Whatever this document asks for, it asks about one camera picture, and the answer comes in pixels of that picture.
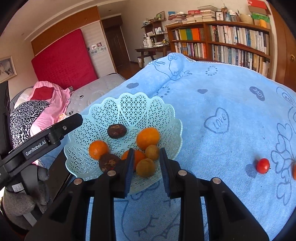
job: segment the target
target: light blue plastic basket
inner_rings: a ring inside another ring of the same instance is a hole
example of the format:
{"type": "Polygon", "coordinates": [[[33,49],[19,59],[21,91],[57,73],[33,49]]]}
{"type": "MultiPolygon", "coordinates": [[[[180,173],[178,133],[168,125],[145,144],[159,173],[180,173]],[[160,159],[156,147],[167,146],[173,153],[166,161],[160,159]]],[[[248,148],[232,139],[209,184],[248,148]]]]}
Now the light blue plastic basket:
{"type": "MultiPolygon", "coordinates": [[[[158,146],[165,148],[169,159],[175,159],[182,147],[182,122],[175,118],[174,107],[165,104],[158,96],[150,99],[144,93],[123,93],[118,99],[108,97],[101,104],[91,106],[89,114],[82,117],[83,124],[69,133],[70,141],[64,151],[69,172],[85,181],[102,174],[98,162],[88,152],[90,143],[95,140],[105,141],[110,153],[121,157],[129,148],[139,150],[136,137],[141,130],[155,127],[160,132],[158,146]],[[127,133],[122,138],[112,139],[107,129],[116,123],[123,124],[127,133]]],[[[152,177],[141,178],[134,173],[130,194],[146,189],[160,178],[161,169],[157,161],[157,170],[152,177]]]]}

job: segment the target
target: red headboard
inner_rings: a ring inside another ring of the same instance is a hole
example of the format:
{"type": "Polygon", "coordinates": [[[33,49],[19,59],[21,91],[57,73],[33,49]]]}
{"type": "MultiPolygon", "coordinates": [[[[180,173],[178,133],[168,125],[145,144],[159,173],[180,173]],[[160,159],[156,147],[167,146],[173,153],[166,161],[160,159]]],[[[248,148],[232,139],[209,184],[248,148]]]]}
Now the red headboard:
{"type": "Polygon", "coordinates": [[[48,46],[32,59],[39,81],[49,81],[74,90],[97,79],[81,29],[48,46]]]}

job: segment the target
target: wooden desk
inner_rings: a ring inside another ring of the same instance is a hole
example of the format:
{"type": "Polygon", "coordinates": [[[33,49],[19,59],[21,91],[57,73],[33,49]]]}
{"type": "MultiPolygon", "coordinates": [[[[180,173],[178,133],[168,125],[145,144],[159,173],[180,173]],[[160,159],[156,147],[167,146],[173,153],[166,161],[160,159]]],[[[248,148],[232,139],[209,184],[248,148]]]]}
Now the wooden desk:
{"type": "Polygon", "coordinates": [[[141,63],[142,63],[142,68],[144,68],[144,52],[148,52],[152,60],[153,54],[152,52],[162,52],[163,57],[167,56],[167,52],[170,51],[170,46],[169,45],[164,45],[161,47],[149,47],[149,48],[140,48],[140,49],[135,49],[137,52],[141,52],[141,63]]]}

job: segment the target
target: gray glove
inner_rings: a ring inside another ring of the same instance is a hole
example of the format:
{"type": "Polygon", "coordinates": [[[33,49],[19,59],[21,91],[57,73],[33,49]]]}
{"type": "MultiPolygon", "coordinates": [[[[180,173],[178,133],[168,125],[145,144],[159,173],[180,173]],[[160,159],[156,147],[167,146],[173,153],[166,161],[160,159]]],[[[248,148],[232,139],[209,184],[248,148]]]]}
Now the gray glove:
{"type": "Polygon", "coordinates": [[[41,212],[47,210],[50,201],[48,187],[44,181],[49,178],[48,170],[38,166],[38,185],[32,196],[25,193],[9,192],[6,188],[4,191],[2,204],[3,209],[8,219],[22,229],[30,230],[32,227],[23,216],[30,213],[35,205],[37,205],[41,212]]]}

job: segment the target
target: blue bedspread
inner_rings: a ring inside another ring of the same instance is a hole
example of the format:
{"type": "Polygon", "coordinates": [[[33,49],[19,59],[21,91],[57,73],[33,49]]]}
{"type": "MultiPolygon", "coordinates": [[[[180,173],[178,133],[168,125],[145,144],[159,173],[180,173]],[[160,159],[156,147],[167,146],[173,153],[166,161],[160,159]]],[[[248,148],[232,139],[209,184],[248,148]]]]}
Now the blue bedspread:
{"type": "MultiPolygon", "coordinates": [[[[190,62],[171,53],[94,103],[124,92],[157,95],[172,104],[183,123],[183,147],[176,158],[181,168],[206,180],[220,177],[271,240],[280,232],[296,205],[292,177],[296,94],[292,90],[243,67],[190,62]],[[254,168],[259,158],[270,160],[265,175],[254,168]]],[[[42,158],[47,167],[63,145],[42,158]]],[[[115,200],[120,241],[177,240],[179,218],[180,200],[169,200],[162,180],[125,200],[115,200]]],[[[207,236],[206,219],[204,227],[207,236]]]]}

